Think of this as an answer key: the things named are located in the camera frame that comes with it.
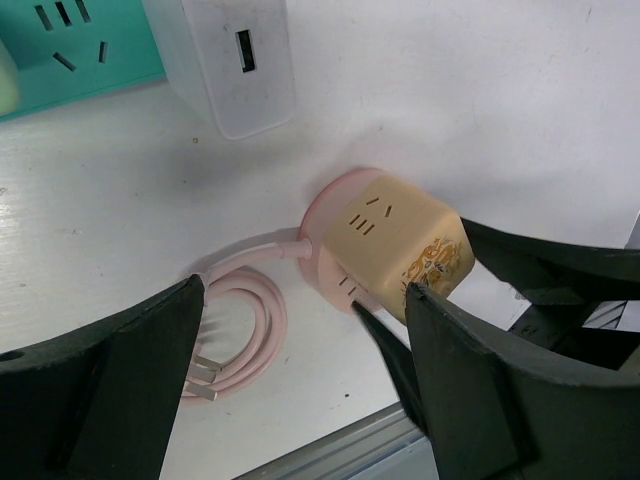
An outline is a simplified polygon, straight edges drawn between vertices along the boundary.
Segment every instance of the pink cable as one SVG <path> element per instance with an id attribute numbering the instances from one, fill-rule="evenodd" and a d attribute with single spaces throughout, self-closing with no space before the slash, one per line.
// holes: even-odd
<path id="1" fill-rule="evenodd" d="M 211 266 L 202 274 L 205 304 L 221 295 L 245 300 L 255 312 L 256 325 L 249 343 L 223 365 L 213 383 L 204 384 L 216 397 L 227 396 L 246 387 L 273 363 L 287 334 L 287 309 L 280 289 L 265 275 L 244 269 L 271 258 L 310 258 L 311 242 L 282 243 L 241 253 Z M 188 379 L 203 385 L 202 381 Z M 184 393 L 184 404 L 207 402 L 205 398 Z"/>

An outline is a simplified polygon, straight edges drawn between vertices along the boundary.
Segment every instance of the white charger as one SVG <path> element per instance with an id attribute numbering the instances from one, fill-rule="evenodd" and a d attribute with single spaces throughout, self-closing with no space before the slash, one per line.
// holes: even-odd
<path id="1" fill-rule="evenodd" d="M 143 0 L 169 83 L 223 136 L 293 117 L 285 0 Z"/>

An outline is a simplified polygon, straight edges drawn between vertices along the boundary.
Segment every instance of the teal power strip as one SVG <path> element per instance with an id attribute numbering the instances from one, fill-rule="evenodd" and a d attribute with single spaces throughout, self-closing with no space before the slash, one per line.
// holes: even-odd
<path id="1" fill-rule="evenodd" d="M 0 0 L 0 40 L 22 98 L 0 120 L 165 75 L 140 0 Z"/>

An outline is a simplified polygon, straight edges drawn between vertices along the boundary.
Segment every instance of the white tabletop surface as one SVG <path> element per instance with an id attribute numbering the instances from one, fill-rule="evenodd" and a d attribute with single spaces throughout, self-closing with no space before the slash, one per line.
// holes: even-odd
<path id="1" fill-rule="evenodd" d="M 639 14 L 623 0 L 291 0 L 299 113 L 282 128 L 225 141 L 164 83 L 0 124 L 0 351 L 297 226 L 357 166 L 495 227 L 624 245 L 640 206 Z M 293 262 L 261 268 L 286 296 L 284 351 L 245 391 L 179 411 L 163 479 L 229 479 L 396 401 L 357 321 Z M 503 327 L 522 310 L 481 268 L 452 299 Z M 223 359 L 250 312 L 222 301 L 208 317 Z"/>

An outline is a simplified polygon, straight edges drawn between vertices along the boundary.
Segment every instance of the beige power adapter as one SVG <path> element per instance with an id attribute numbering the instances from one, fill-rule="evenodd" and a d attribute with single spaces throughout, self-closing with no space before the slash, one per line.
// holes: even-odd
<path id="1" fill-rule="evenodd" d="M 358 170 L 327 187 L 301 237 L 316 255 L 300 261 L 303 274 L 330 303 L 343 311 L 353 300 L 380 304 L 403 323 L 409 283 L 447 296 L 474 264 L 455 210 L 381 170 Z"/>

